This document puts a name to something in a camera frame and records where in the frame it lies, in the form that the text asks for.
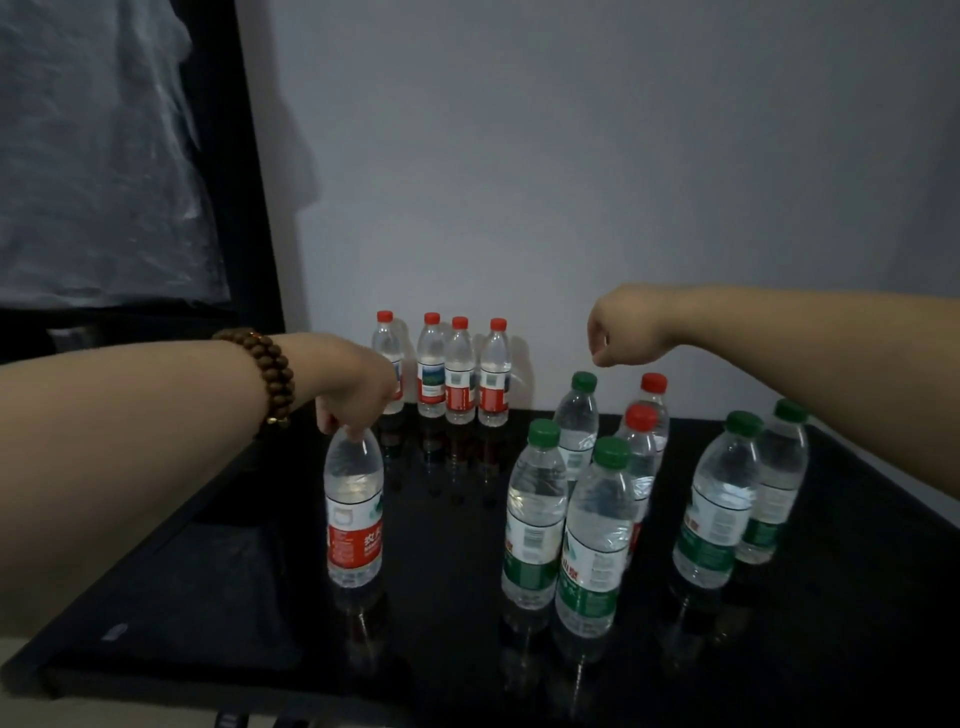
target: glossy table surface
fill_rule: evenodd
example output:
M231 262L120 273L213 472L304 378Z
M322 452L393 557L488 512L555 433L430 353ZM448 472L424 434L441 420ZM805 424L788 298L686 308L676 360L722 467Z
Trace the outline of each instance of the glossy table surface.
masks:
M33 660L49 694L377 725L804 725L951 705L960 532L818 430L776 558L738 565L720 595L670 560L720 424L674 420L610 635L510 608L505 496L533 415L498 429L409 405L383 418L383 569L352 592L325 572L327 439L297 423L68 609L5 682L16 690Z

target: fist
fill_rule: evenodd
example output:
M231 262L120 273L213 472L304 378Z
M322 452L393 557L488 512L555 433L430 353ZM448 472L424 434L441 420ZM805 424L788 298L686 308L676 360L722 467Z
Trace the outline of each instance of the fist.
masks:
M593 363L649 364L673 349L670 322L679 290L631 283L598 299L587 322Z

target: green and white label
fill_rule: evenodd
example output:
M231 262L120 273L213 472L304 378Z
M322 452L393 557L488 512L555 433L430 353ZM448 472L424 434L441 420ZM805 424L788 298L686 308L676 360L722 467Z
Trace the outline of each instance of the green and white label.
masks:
M508 510L503 572L521 589L546 589L557 578L563 538L562 520L553 525L535 526L524 523Z
M564 465L566 465L566 479L578 480L580 478L580 471L590 464L590 457L593 455L593 448L557 449L560 451L560 456L564 459Z
M727 508L714 503L694 488L677 548L702 569L729 571L733 568L733 550L743 537L750 512L750 508Z
M608 617L616 611L620 579L627 565L627 548L613 553L595 551L564 531L564 555L557 594L581 617Z
M776 488L761 483L756 489L753 517L743 533L744 542L761 548L776 546L780 529L790 517L797 492L796 488Z

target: barcode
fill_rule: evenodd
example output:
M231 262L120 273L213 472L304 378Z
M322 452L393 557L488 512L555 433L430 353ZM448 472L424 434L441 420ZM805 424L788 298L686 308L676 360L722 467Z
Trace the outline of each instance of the barcode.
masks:
M526 528L523 533L523 547L524 548L535 548L540 550L543 548L543 531L537 528Z

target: plastic bottle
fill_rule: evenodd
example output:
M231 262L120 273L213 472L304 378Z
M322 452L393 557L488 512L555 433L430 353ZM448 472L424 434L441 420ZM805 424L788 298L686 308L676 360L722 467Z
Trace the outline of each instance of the plastic bottle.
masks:
M417 341L417 411L423 417L442 417L446 411L444 348L440 314L423 314Z
M554 603L560 620L579 637L600 637L613 624L634 528L629 463L623 440L601 437L570 498Z
M747 564L765 564L777 550L780 530L804 482L810 462L806 441L806 410L791 400L780 400L766 429L756 438L760 456L760 485L736 558Z
M670 413L666 411L663 395L666 393L666 377L657 372L647 372L640 380L640 398L631 404L646 404L657 411L657 427L654 429L654 440L657 442L657 472L660 472L660 463L663 462L663 451L670 438ZM627 423L624 415L620 426Z
M403 409L403 348L400 339L394 331L394 312L376 312L376 331L373 332L373 341L370 348L386 356L394 365L396 372L396 392L394 399L383 408L383 414L395 415Z
M466 425L476 416L476 354L466 316L453 317L453 335L446 342L446 419L452 425Z
M383 458L369 430L353 443L344 429L330 441L324 463L326 568L345 589L362 587L380 572Z
M593 445L600 430L600 412L593 393L597 377L590 372L577 372L570 391L560 400L553 421L560 426L560 454L566 463L566 480L573 484L580 471L590 463Z
M750 412L727 415L725 431L709 444L693 474L690 502L673 549L684 579L702 589L730 580L734 550L747 528L760 479L756 437L763 421Z
M657 410L646 404L631 404L627 409L624 424L616 436L630 447L630 465L627 466L627 478L634 493L634 531L630 537L630 550L627 554L627 566L633 561L636 541L640 537L640 527L647 515L650 493L654 488L657 475L657 442L654 429L657 427Z
M510 473L500 584L503 594L522 609L542 609L557 588L567 503L559 442L556 423L534 420L528 445Z
M480 424L500 427L510 415L510 342L506 319L490 319L490 333L480 348Z

